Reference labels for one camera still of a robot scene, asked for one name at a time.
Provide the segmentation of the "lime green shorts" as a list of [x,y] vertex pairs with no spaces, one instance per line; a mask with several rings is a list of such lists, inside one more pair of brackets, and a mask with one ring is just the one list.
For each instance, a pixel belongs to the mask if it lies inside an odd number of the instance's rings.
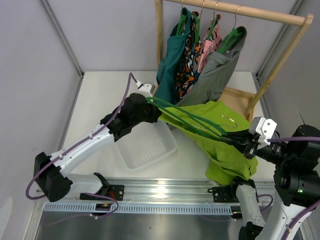
[[[221,101],[208,101],[204,104],[183,106],[181,109],[222,126],[226,132],[246,130],[250,126],[242,115]],[[179,129],[195,141],[208,156],[210,164],[205,172],[208,179],[221,185],[229,185],[236,177],[247,181],[257,172],[257,158],[247,159],[234,146],[222,142],[222,134],[215,127],[205,123],[208,128],[204,128],[185,112],[174,107],[166,107],[161,111],[162,121]]]

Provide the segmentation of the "green hanger with metal hook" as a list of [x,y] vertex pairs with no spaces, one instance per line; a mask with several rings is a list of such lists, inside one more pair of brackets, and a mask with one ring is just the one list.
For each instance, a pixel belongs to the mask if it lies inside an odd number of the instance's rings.
[[[228,135],[228,133],[217,123],[209,119],[206,119],[204,117],[190,113],[182,109],[181,107],[178,107],[172,103],[169,103],[161,98],[150,96],[150,97],[146,97],[145,99],[148,103],[156,106],[162,113],[166,113],[167,115],[173,117],[175,120],[181,123],[184,129],[191,130],[192,132],[202,137],[223,142],[223,140],[221,139],[221,136]],[[169,110],[169,108],[173,108],[179,113],[184,114],[193,123],[196,123],[196,125],[192,125],[189,121],[185,120],[182,116],[178,116],[178,114]]]

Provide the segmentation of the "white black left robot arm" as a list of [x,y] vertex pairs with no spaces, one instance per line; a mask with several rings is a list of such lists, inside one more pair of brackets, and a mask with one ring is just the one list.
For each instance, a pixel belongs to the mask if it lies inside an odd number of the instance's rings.
[[102,174],[79,175],[72,171],[100,148],[131,133],[140,123],[157,122],[161,114],[142,94],[130,94],[73,145],[50,155],[39,153],[35,157],[34,181],[50,202],[57,202],[71,193],[80,194],[82,200],[105,199],[109,196],[110,184]]

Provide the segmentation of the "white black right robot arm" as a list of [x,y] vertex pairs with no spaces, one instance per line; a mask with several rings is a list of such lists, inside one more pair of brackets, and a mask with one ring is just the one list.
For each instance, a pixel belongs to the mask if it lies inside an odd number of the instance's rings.
[[247,159],[259,157],[275,165],[275,194],[264,221],[253,180],[235,177],[231,184],[209,188],[216,203],[239,203],[243,225],[240,240],[291,240],[300,225],[320,204],[320,176],[315,171],[320,158],[320,131],[300,125],[291,137],[271,138],[260,147],[252,130],[228,132],[222,139]]

